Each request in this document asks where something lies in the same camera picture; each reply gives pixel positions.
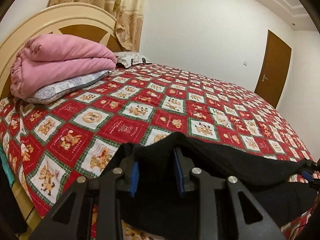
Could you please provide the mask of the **black pants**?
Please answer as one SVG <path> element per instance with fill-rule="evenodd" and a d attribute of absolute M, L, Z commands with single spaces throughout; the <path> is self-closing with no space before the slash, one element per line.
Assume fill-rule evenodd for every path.
<path fill-rule="evenodd" d="M 177 132 L 125 143 L 99 178 L 97 239 L 122 239 L 122 222 L 168 239 L 283 239 L 279 227 L 311 206 L 318 170 Z"/>

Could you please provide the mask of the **red patchwork bear bedspread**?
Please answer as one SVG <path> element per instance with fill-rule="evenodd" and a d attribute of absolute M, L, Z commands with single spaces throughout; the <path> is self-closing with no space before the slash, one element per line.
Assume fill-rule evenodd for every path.
<path fill-rule="evenodd" d="M 150 145 L 173 132 L 270 159 L 311 158 L 258 95 L 157 64 L 117 69 L 46 105 L 1 100 L 4 152 L 41 216 L 78 176 L 100 175 L 121 143 Z"/>

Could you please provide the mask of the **grey floral pillow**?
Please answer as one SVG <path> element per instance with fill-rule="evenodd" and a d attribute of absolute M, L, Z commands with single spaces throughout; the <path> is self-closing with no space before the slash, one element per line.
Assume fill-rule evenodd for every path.
<path fill-rule="evenodd" d="M 52 83 L 38 89 L 33 95 L 24 99 L 28 103 L 47 105 L 64 95 L 91 86 L 101 79 L 109 76 L 112 71 L 101 70 L 99 72 L 76 76 L 70 79 Z"/>

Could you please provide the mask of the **brown wooden door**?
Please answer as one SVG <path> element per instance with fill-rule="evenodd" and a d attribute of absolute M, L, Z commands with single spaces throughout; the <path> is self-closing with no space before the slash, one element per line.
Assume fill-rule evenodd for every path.
<path fill-rule="evenodd" d="M 276 34 L 268 31 L 263 65 L 254 90 L 272 107 L 276 107 L 287 78 L 292 49 Z M 262 81 L 263 75 L 268 80 Z"/>

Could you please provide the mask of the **white patterned far pillow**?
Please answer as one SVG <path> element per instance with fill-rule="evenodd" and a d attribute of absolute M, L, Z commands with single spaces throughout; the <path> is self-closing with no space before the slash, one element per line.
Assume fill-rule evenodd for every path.
<path fill-rule="evenodd" d="M 151 61 L 144 55 L 131 52 L 131 51 L 122 51 L 114 53 L 117 59 L 117 65 L 124 68 L 130 68 L 131 66 L 138 64 L 150 64 Z"/>

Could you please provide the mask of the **pink folded blanket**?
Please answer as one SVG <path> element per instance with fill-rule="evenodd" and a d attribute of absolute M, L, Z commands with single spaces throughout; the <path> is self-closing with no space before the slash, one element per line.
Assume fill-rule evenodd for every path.
<path fill-rule="evenodd" d="M 26 42 L 10 68 L 10 91 L 25 99 L 43 86 L 116 68 L 115 54 L 102 44 L 73 35 L 42 34 Z"/>

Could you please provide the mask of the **cream wooden headboard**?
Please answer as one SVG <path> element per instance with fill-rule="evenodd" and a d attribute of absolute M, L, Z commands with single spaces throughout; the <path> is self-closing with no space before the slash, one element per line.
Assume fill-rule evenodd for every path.
<path fill-rule="evenodd" d="M 18 26 L 1 43 L 1 98 L 10 96 L 10 67 L 25 43 L 41 34 L 69 34 L 123 51 L 115 33 L 116 18 L 87 3 L 64 3 L 41 10 Z"/>

